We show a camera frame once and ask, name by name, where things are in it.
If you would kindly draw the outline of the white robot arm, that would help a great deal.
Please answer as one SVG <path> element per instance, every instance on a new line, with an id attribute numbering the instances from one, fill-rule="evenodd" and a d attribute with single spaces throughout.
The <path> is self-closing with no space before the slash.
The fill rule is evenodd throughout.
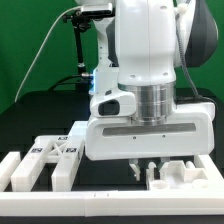
<path id="1" fill-rule="evenodd" d="M 176 68 L 204 64 L 218 31 L 205 0 L 76 0 L 95 23 L 85 154 L 92 161 L 195 156 L 214 148 L 215 105 L 175 96 Z"/>

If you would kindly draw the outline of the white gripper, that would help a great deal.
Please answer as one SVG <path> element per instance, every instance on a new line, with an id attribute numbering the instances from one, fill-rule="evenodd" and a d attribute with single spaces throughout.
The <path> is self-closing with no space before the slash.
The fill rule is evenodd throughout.
<path id="1" fill-rule="evenodd" d="M 140 180 L 140 158 L 161 157 L 160 176 L 169 157 L 204 155 L 214 149 L 212 102 L 179 104 L 165 122 L 151 126 L 132 123 L 137 111 L 135 96 L 118 89 L 97 94 L 90 101 L 85 153 L 91 160 L 130 159 L 129 166 Z"/>

